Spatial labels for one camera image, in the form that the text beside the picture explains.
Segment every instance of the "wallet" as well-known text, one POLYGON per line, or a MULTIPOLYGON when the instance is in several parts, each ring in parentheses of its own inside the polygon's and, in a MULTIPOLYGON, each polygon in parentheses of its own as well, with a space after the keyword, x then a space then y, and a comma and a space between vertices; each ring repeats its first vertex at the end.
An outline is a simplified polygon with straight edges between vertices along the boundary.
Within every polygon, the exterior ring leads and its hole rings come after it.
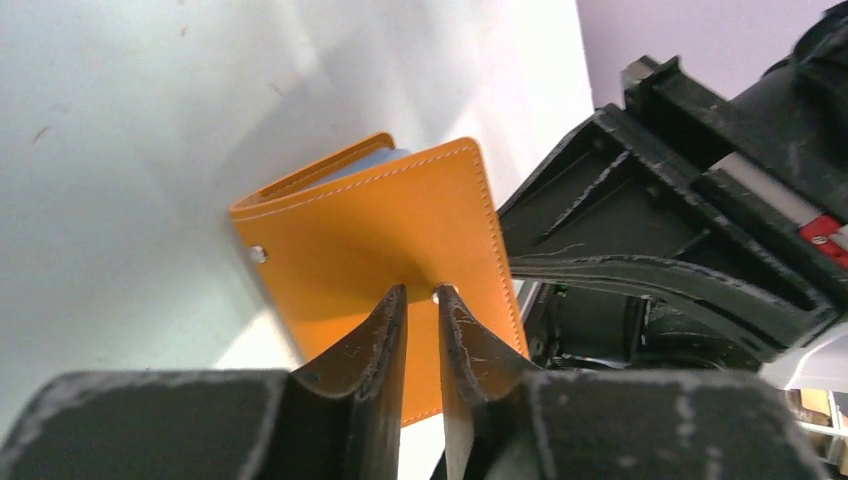
POLYGON ((441 411, 437 286, 454 286, 527 356, 480 148, 461 138, 406 153, 378 133, 230 209, 307 361, 362 323, 390 287, 406 285, 404 425, 441 411))

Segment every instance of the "white stitching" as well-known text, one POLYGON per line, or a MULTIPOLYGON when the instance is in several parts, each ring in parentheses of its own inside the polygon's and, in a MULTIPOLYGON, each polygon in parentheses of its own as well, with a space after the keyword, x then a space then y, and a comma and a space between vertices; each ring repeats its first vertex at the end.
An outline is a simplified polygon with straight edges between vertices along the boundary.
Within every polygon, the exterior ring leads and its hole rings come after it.
POLYGON ((439 160, 441 158, 456 155, 457 153, 460 153, 460 152, 463 152, 463 151, 466 151, 466 150, 470 150, 470 148, 465 147, 465 148, 461 148, 459 150, 454 150, 452 152, 444 153, 444 154, 436 156, 436 157, 426 158, 424 160, 421 160, 420 162, 413 163, 412 165, 407 165, 407 166, 405 166, 403 168, 399 168, 397 170, 392 170, 392 171, 389 171, 389 172, 386 172, 386 173, 381 173, 380 175, 376 175, 374 177, 366 178, 365 180, 360 180, 358 182, 351 183, 350 185, 346 185, 342 188, 332 190, 332 191, 327 192, 327 193, 322 193, 321 195, 318 195, 317 197, 313 197, 313 198, 304 200, 302 202, 295 203, 293 205, 287 205, 285 207, 278 208, 276 210, 271 210, 270 212, 259 213, 259 214, 252 215, 252 216, 249 216, 249 217, 241 217, 241 218, 238 218, 238 219, 234 219, 233 221, 234 222, 244 222, 246 220, 253 220, 255 218, 261 218, 261 217, 265 217, 265 216, 268 216, 268 215, 273 215, 275 213, 284 212, 286 210, 291 210, 292 208, 299 207, 301 205, 306 205, 307 203, 312 203, 316 200, 320 200, 322 198, 329 197, 330 195, 335 195, 337 193, 344 192, 345 190, 350 190, 351 188, 356 188, 356 187, 365 185, 367 183, 371 183, 375 180, 379 180, 381 178, 390 177, 392 175, 396 175, 398 173, 402 173, 402 172, 405 172, 407 170, 411 170, 413 168, 417 168, 417 167, 420 167, 422 165, 426 165, 428 163, 435 162, 436 160, 439 160))
MULTIPOLYGON (((308 203, 312 203, 312 202, 320 200, 322 198, 326 198, 326 197, 329 197, 331 195, 335 195, 337 193, 344 192, 346 190, 350 190, 351 188, 355 188, 355 187, 358 187, 358 186, 361 186, 361 185, 365 185, 365 184, 371 183, 375 180, 379 180, 381 178, 386 178, 386 177, 389 177, 389 176, 392 176, 392 175, 396 175, 398 173, 409 171, 409 170, 412 170, 413 168, 417 168, 417 167, 420 167, 420 166, 423 166, 423 165, 427 165, 427 164, 432 163, 436 160, 446 158, 446 157, 450 157, 450 156, 453 156, 453 155, 456 155, 458 153, 468 151, 468 150, 475 150, 475 152, 474 152, 474 167, 475 167, 476 174, 477 174, 477 183, 480 185, 480 199, 483 201, 483 208, 486 211, 486 219, 487 219, 487 222, 489 224, 489 234, 490 234, 490 237, 491 237, 491 240, 492 240, 492 250, 495 252, 495 261, 496 261, 497 266, 498 266, 498 273, 501 277, 501 287, 503 288, 504 297, 506 298, 506 301, 507 301, 507 308, 509 309, 509 319, 510 319, 510 324, 512 326, 513 341, 515 342, 513 346, 518 351, 518 353, 523 355, 524 349, 522 348, 521 342, 518 338, 518 326, 517 326, 516 320, 515 320, 515 309, 513 308, 513 302, 511 301, 510 296, 509 296, 509 287, 507 285, 506 271, 505 271, 505 268, 504 268, 504 261, 503 261, 502 255, 500 254, 500 251, 498 249, 497 230, 495 229, 494 219, 492 218, 494 210, 493 210, 493 206, 491 205, 491 203, 486 198, 485 170, 483 169, 482 159, 480 157, 479 151, 477 151, 476 149, 472 149, 471 147, 463 147, 463 148, 460 148, 458 150, 453 150, 451 152, 443 153, 441 155, 438 155, 438 156, 435 156, 435 157, 432 157, 432 158, 427 158, 427 159, 421 160, 419 162, 413 163, 412 165, 407 165, 407 166, 405 166, 403 168, 399 168, 397 170, 392 170, 392 171, 389 171, 389 172, 386 172, 386 173, 382 173, 380 175, 376 175, 374 177, 367 178, 365 180, 360 180, 358 182, 352 183, 352 184, 344 186, 342 188, 321 194, 317 197, 313 197, 313 198, 310 198, 308 200, 304 200, 304 201, 299 202, 299 203, 295 203, 293 205, 288 205, 288 206, 285 206, 285 207, 282 207, 282 208, 278 208, 276 210, 271 210, 269 212, 264 212, 264 213, 252 215, 252 216, 249 216, 249 217, 242 217, 242 218, 238 218, 238 219, 233 219, 233 221, 234 222, 244 222, 244 221, 247 221, 247 220, 253 220, 253 219, 256 219, 256 218, 265 217, 267 215, 273 215, 275 213, 290 210, 292 208, 299 207, 301 205, 306 205, 308 203)), ((408 424, 413 423, 414 421, 416 421, 420 418, 435 414, 439 411, 441 411, 441 408, 437 408, 435 410, 431 410, 429 412, 425 412, 425 413, 416 415, 415 417, 412 417, 408 420, 403 421, 403 424, 408 425, 408 424)))
POLYGON ((322 166, 321 168, 318 168, 318 169, 316 169, 312 172, 309 172, 309 173, 307 173, 306 175, 304 175, 300 178, 295 178, 295 179, 293 179, 289 182, 286 182, 286 183, 283 183, 283 184, 280 184, 280 185, 276 185, 273 188, 273 190, 262 195, 261 200, 263 202, 276 200, 282 190, 285 190, 286 188, 294 187, 295 185, 303 183, 304 181, 314 177, 315 175, 318 175, 319 173, 323 172, 324 170, 326 170, 326 169, 328 169, 332 166, 338 165, 339 163, 344 162, 345 160, 349 159, 350 157, 356 155, 357 153, 359 153, 363 150, 368 150, 369 148, 374 148, 374 147, 390 148, 391 146, 388 145, 386 142, 382 141, 382 139, 378 137, 377 139, 375 139, 375 141, 368 142, 365 145, 362 145, 361 147, 357 148, 356 150, 348 153, 347 155, 342 155, 341 157, 330 161, 329 163, 322 166))
POLYGON ((483 200, 483 209, 486 211, 486 218, 489 222, 489 233, 492 239, 492 250, 495 252, 495 260, 498 264, 498 273, 501 276, 501 287, 503 288, 504 297, 506 298, 506 302, 509 308, 509 320, 510 324, 512 325, 512 335, 513 340, 515 341, 515 349, 518 351, 518 353, 523 355, 524 349, 521 348, 521 341, 518 338, 518 326, 515 323, 515 309, 513 308, 512 299, 509 296, 509 286, 507 285, 503 257, 501 257, 500 250, 498 249, 498 234, 497 229, 495 228, 494 219, 492 218, 494 207, 491 205, 486 196, 485 170, 483 169, 482 159, 480 158, 479 151, 476 151, 474 153, 474 166, 477 167, 477 183, 480 184, 480 198, 481 200, 483 200))

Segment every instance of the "leather cover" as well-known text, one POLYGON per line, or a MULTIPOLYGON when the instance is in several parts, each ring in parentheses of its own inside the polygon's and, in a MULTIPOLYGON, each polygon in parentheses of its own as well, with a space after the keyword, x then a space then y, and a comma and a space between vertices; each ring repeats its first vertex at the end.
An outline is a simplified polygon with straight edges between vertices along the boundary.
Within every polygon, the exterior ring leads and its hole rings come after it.
POLYGON ((305 359, 405 284, 409 344, 403 424, 441 411, 436 286, 457 287, 474 315, 527 355, 498 218, 477 144, 462 138, 314 187, 379 148, 376 134, 239 201, 230 215, 305 359))

